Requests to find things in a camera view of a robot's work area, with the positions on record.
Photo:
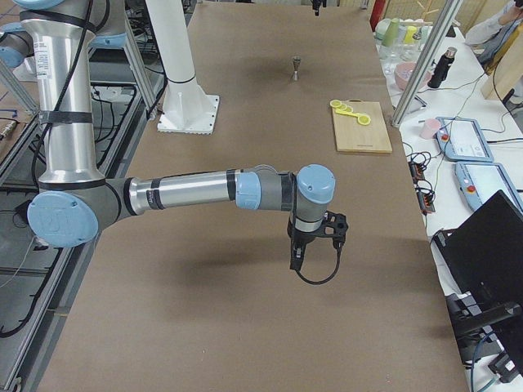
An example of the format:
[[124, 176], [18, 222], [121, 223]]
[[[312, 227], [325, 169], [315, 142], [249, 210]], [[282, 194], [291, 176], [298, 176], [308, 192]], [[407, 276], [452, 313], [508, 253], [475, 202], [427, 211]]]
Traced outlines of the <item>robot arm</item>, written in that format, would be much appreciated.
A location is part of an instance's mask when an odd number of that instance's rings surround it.
[[289, 213], [290, 267], [299, 271], [306, 246], [330, 238], [341, 251], [346, 218], [328, 209], [333, 173], [319, 164], [298, 172], [268, 165], [142, 180], [127, 175], [137, 139], [117, 149], [115, 163], [100, 164], [92, 114], [89, 51], [123, 49], [143, 100], [155, 106], [141, 53], [121, 1], [21, 1], [17, 31], [29, 35], [36, 62], [45, 157], [35, 176], [38, 193], [28, 205], [32, 231], [54, 247], [77, 247], [130, 216], [170, 207], [232, 201], [248, 210]]

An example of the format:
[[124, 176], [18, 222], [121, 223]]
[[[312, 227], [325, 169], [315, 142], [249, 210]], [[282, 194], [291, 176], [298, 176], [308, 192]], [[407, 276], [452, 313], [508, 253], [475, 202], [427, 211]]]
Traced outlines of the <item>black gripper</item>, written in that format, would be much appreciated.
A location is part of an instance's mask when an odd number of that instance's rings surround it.
[[291, 242], [290, 269], [300, 270], [305, 258], [306, 244], [312, 242], [316, 237], [316, 230], [321, 226], [319, 220], [308, 222], [297, 220], [288, 222], [287, 233], [293, 240]]

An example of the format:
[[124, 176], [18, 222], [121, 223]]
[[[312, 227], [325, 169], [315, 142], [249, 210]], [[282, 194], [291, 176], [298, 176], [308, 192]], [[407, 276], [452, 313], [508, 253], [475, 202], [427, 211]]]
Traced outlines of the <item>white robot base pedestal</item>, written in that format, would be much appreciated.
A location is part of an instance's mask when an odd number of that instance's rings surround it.
[[158, 130], [212, 134], [220, 97], [206, 94], [197, 81], [182, 3], [151, 0], [146, 6], [167, 79]]

